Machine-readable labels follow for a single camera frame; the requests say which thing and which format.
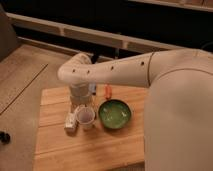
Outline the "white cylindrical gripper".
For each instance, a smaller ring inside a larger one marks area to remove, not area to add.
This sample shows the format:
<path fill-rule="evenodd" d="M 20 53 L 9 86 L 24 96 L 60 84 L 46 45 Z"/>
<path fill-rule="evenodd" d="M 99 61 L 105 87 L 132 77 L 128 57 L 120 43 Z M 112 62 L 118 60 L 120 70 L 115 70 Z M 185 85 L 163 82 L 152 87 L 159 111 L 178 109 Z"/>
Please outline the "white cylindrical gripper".
<path fill-rule="evenodd" d="M 74 111 L 80 105 L 89 105 L 91 103 L 92 95 L 88 84 L 71 85 L 69 90 L 71 111 Z"/>

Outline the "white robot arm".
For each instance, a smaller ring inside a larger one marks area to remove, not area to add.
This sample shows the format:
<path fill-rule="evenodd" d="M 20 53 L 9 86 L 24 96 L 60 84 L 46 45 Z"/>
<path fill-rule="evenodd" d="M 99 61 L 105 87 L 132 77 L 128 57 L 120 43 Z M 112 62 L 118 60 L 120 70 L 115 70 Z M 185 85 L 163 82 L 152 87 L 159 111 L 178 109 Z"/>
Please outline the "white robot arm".
<path fill-rule="evenodd" d="M 98 64 L 80 53 L 58 78 L 71 87 L 147 87 L 145 171 L 213 171 L 213 53 L 177 49 Z"/>

